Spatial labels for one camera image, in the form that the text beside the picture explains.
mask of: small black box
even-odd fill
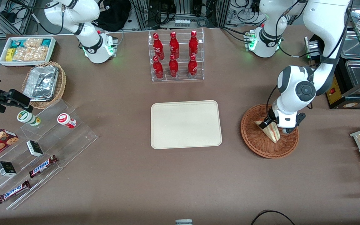
[[[43,150],[41,150],[41,147],[37,142],[30,140],[26,144],[27,144],[27,148],[30,151],[30,154],[32,154],[36,157],[43,156],[43,154],[44,154]]]
[[[16,171],[15,168],[13,168],[12,163],[4,161],[0,161],[0,173],[6,177],[13,177],[16,175]]]

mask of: brown table surface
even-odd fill
[[[63,98],[100,138],[17,209],[0,205],[0,224],[164,225],[190,218],[195,225],[244,225],[264,209],[296,224],[360,224],[360,155],[349,137],[360,130],[360,110],[329,110],[326,97],[316,97],[313,110],[302,110],[307,118],[290,156],[254,154],[240,134],[244,112],[266,102],[284,67],[307,62],[280,51],[259,58],[220,29],[204,31],[206,78],[186,83],[152,83],[148,32],[125,33],[117,57],[103,64],[84,57],[75,36],[56,36],[54,60],[67,76]],[[290,26],[282,46],[302,54],[305,36],[305,27]],[[0,88],[21,90],[28,70],[1,66]],[[198,100],[218,102],[222,144],[153,149],[151,106]],[[19,111],[0,114],[0,128],[23,125]],[[256,224],[288,222],[266,214]]]

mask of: wicker basket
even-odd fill
[[[51,104],[53,104],[54,102],[59,101],[62,98],[63,92],[65,91],[66,75],[65,75],[65,71],[63,71],[62,67],[58,63],[55,63],[55,62],[47,62],[47,63],[37,65],[37,67],[46,67],[46,66],[54,66],[59,69],[59,75],[57,78],[55,94],[54,94],[55,97],[51,101],[48,101],[48,102],[30,102],[31,106],[33,106],[34,108],[38,108],[38,109],[45,109],[48,106],[50,106]],[[24,82],[22,85],[22,92],[24,91],[24,88],[26,87],[27,79],[29,78],[30,71],[27,73],[27,76],[24,79]]]
[[[252,151],[262,157],[286,157],[297,147],[300,137],[298,128],[295,128],[291,134],[280,131],[280,140],[273,143],[254,122],[264,117],[266,117],[265,104],[259,104],[247,110],[241,120],[242,138]]]

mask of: snickers bar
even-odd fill
[[[52,157],[50,157],[47,161],[43,162],[41,165],[39,165],[38,167],[34,168],[34,170],[30,171],[30,178],[34,178],[35,175],[37,175],[38,173],[42,172],[43,170],[45,170],[47,167],[49,167],[50,165],[52,165],[54,162],[56,162],[58,159],[56,158],[55,155],[53,155]]]
[[[30,183],[28,180],[26,180],[23,184],[17,186],[16,188],[10,190],[9,192],[5,193],[4,195],[0,195],[0,204],[26,188],[30,188]]]

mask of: red-capped bottle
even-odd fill
[[[188,78],[194,79],[197,77],[197,62],[195,61],[195,55],[190,56],[190,61],[188,62]]]
[[[170,55],[169,68],[170,68],[170,75],[173,78],[176,78],[179,74],[179,64],[177,63],[177,60],[176,60],[176,57],[174,54]]]
[[[154,60],[154,64],[152,66],[154,68],[155,77],[158,80],[162,80],[163,79],[162,64],[159,62],[159,58],[157,56],[154,56],[152,59]]]
[[[190,55],[190,57],[198,53],[197,32],[195,30],[191,31],[191,38],[190,42],[188,43],[188,49],[188,54]]]
[[[155,52],[155,55],[158,56],[160,60],[163,60],[165,58],[165,54],[163,53],[163,44],[159,40],[159,34],[154,33],[152,36],[154,37],[154,52]]]
[[[179,41],[176,38],[176,32],[170,32],[170,54],[174,54],[174,56],[177,58],[180,57],[180,47],[179,47]]]

